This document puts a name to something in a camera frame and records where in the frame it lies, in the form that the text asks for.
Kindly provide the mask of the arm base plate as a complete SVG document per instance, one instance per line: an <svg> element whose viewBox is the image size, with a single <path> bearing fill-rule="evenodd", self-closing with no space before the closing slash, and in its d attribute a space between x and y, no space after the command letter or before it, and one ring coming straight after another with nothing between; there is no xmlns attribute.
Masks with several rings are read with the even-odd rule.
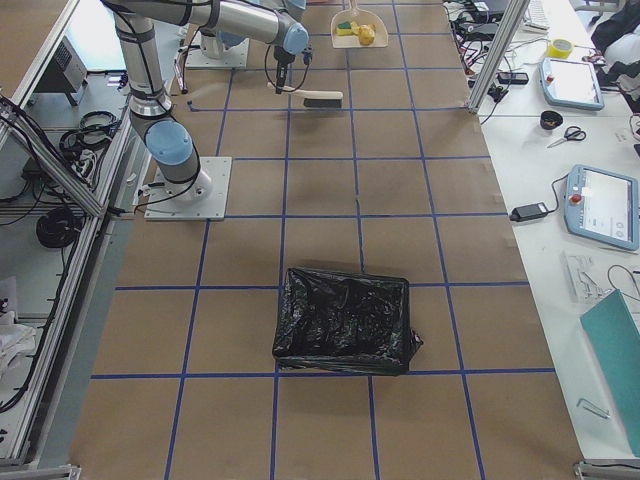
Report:
<svg viewBox="0 0 640 480"><path fill-rule="evenodd" d="M159 168L154 182L161 186L150 191L144 218L149 221L221 221L225 218L232 171L231 157L201 157L201 169L195 184L178 196L182 186L167 183Z"/></svg>
<svg viewBox="0 0 640 480"><path fill-rule="evenodd" d="M226 46L218 37L197 33L187 54L186 68L196 70L244 69L247 64L249 39Z"/></svg>

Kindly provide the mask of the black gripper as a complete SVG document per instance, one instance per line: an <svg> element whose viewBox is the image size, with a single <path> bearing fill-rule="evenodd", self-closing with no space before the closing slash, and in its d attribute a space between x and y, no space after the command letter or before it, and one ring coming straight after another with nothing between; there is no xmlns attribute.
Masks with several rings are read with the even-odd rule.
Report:
<svg viewBox="0 0 640 480"><path fill-rule="evenodd" d="M302 52L303 63L305 65L305 71L302 77L302 80L297 85L297 88L301 88L308 74L309 66L311 65L313 58L313 50L310 45L308 45ZM274 59L276 60L276 77L273 82L273 86L275 88L283 88L285 86L285 81L287 79L289 65L295 61L295 55L287 52L283 47L276 46L273 54Z"/></svg>

